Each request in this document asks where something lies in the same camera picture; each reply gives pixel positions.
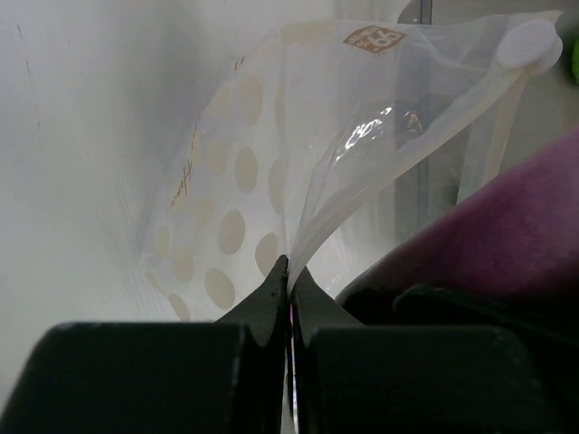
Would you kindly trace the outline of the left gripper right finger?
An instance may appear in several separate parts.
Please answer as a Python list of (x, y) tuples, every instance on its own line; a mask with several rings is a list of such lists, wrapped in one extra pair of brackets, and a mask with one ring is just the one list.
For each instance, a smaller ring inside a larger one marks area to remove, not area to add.
[(302, 433), (557, 433), (529, 351), (489, 325), (364, 325), (308, 271), (293, 285)]

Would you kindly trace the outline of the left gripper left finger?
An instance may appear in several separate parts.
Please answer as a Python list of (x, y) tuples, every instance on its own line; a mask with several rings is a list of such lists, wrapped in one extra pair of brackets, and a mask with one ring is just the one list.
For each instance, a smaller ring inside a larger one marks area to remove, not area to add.
[(65, 323), (36, 344), (4, 433), (277, 433), (288, 260), (213, 322)]

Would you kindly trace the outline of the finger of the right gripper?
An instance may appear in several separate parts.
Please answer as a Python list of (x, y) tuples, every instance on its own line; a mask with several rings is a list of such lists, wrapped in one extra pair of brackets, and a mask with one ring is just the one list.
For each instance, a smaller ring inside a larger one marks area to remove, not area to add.
[(393, 302), (395, 315), (416, 325), (486, 325), (513, 332), (536, 370), (567, 433), (578, 431), (578, 320), (544, 316), (471, 295), (415, 286)]

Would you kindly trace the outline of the purple eggplant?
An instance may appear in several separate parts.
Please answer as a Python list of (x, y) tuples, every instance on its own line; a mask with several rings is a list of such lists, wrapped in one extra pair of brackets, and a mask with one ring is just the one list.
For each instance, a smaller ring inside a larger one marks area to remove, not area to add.
[(378, 260), (337, 296), (385, 324), (430, 285), (557, 316), (578, 314), (578, 133), (540, 149)]

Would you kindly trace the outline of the polka dot zip top bag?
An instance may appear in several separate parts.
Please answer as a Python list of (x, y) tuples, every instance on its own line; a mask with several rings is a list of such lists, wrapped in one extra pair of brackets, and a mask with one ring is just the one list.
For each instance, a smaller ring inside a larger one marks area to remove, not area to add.
[(158, 187), (141, 259), (183, 321), (213, 321), (280, 256), (330, 295), (362, 274), (322, 246), (349, 218), (354, 181), (336, 169), (367, 107), (395, 90), (398, 56), (423, 24), (325, 20), (269, 32), (240, 58), (190, 128)]

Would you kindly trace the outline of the green bumpy lime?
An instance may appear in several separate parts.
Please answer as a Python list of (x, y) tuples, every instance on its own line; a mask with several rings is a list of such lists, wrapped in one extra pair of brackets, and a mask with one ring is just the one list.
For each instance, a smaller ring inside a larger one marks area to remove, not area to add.
[(577, 85), (579, 81), (578, 51), (579, 41), (577, 36), (564, 43), (564, 65), (566, 68), (566, 74), (570, 82), (574, 85)]

